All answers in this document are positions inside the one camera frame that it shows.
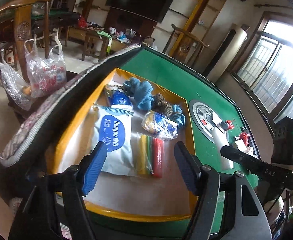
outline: blue gripper pad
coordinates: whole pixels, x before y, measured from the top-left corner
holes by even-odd
[[[80,183],[82,195],[86,196],[94,189],[97,178],[101,172],[107,156],[107,148],[104,142],[98,142],[91,154],[81,160],[77,181]]]

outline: green felt tabletop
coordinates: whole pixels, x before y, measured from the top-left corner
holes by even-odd
[[[124,64],[122,69],[148,79],[189,101],[196,99],[210,106],[223,120],[234,120],[235,128],[229,131],[229,141],[241,133],[241,127],[245,126],[235,106],[214,89],[197,79],[193,75],[147,50],[141,50],[135,57]],[[208,164],[221,172],[220,157],[215,145],[208,140],[192,121],[192,129],[195,142],[196,155],[203,164]],[[236,170],[244,169],[234,163],[234,169],[223,171],[233,174]],[[247,176],[250,184],[255,187],[258,178],[255,175]],[[219,193],[216,216],[212,233],[219,231],[224,204],[224,192]],[[157,237],[182,237],[189,220],[142,223],[112,219],[94,214],[93,219],[100,224],[107,224],[108,227],[131,234],[157,236]]]
[[[69,13],[72,14],[72,12],[59,11],[59,10],[50,10],[50,13],[49,13],[48,16],[50,17],[50,16],[55,16],[57,14],[69,14]],[[38,20],[38,19],[42,19],[43,17],[44,17],[44,14],[42,14],[42,15],[32,15],[31,19],[32,20]]]

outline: green cloth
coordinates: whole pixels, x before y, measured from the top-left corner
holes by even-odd
[[[100,31],[100,32],[96,32],[97,34],[100,34],[102,36],[106,36],[109,38],[109,45],[107,47],[106,52],[110,52],[111,49],[111,45],[112,45],[112,36],[110,36],[108,33],[106,33],[105,31]]]

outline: window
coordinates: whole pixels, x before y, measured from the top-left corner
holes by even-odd
[[[293,119],[293,25],[280,22],[282,16],[276,15],[277,20],[273,20],[271,15],[264,15],[247,45],[250,54],[243,52],[235,66],[235,77],[271,128],[285,116]]]
[[[238,75],[271,113],[293,84],[293,26],[269,21]]]

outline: red stick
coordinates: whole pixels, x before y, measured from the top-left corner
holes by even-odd
[[[162,178],[162,154],[164,153],[163,140],[153,138],[153,176]]]

